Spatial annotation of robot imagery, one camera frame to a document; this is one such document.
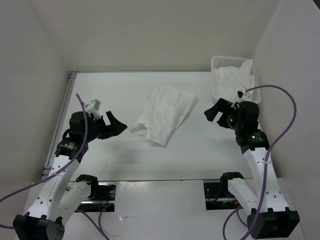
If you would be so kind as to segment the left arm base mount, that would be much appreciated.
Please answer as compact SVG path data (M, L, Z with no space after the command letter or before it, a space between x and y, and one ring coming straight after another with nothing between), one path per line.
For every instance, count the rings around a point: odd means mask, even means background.
M95 196L83 200L77 209L86 213L114 212L116 185L116 182L100 181Z

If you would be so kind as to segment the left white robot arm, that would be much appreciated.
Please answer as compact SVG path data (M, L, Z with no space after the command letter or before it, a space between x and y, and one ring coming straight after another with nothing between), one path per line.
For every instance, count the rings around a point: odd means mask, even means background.
M26 213L13 220L13 228L20 240L61 240L68 220L81 202L99 196L98 178L92 175L81 174L69 191L66 188L91 141L115 137L127 129L127 125L110 111L106 116L109 125L96 110L71 115L69 128L56 147L48 180Z

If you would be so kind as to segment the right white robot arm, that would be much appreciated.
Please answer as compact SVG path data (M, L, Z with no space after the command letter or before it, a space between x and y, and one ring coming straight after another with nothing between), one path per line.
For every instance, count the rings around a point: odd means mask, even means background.
M225 172L219 191L234 196L246 213L248 235L255 240L287 238L300 221L296 210L285 200L273 168L267 135L259 128L259 107L252 101L230 102L220 98L204 112L212 122L235 132L235 140L244 156L255 184L252 191L239 172Z

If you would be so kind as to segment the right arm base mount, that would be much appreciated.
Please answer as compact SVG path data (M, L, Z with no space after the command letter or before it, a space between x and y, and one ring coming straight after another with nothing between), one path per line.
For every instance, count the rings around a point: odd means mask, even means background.
M221 184L216 180L204 181L203 189L207 211L234 210L240 205L233 195L222 192Z

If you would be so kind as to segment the white skirt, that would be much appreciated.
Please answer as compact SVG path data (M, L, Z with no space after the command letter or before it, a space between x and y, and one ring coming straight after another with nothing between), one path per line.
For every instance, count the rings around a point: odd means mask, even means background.
M155 83L130 132L165 147L196 101L192 92Z

